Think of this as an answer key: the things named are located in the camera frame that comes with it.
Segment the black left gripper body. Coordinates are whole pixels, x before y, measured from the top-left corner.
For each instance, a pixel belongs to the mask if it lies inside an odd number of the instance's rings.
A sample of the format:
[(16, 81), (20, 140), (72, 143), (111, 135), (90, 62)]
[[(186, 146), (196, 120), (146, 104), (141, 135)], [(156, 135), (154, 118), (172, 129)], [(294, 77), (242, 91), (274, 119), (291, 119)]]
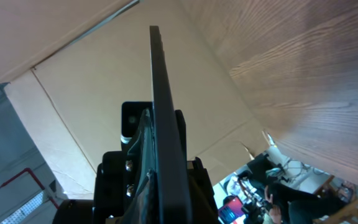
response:
[[(120, 223), (124, 214), (124, 153), (107, 152), (98, 166), (94, 197), (91, 200), (67, 199), (57, 210), (53, 223)], [(157, 186), (157, 221), (160, 223)]]

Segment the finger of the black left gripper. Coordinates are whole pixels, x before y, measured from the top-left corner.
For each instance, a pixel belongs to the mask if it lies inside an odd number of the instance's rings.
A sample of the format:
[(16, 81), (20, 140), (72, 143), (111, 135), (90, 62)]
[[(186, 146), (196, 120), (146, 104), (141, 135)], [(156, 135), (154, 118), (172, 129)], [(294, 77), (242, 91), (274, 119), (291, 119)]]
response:
[(150, 109), (142, 110), (135, 134), (124, 146), (124, 214), (122, 224), (157, 221), (157, 174)]
[(174, 213), (175, 223), (214, 224), (218, 210), (211, 181), (201, 159), (186, 159), (186, 122), (181, 110), (174, 111), (175, 150), (180, 172), (180, 203)]

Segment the blue Samsung Galaxy smartphone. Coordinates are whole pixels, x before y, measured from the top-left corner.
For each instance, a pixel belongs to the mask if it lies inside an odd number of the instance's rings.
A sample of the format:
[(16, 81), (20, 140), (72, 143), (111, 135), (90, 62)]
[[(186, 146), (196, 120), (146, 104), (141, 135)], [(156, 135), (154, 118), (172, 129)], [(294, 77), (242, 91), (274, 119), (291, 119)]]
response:
[(162, 37), (158, 26), (150, 26), (149, 31), (160, 223), (191, 223), (186, 160), (181, 148)]

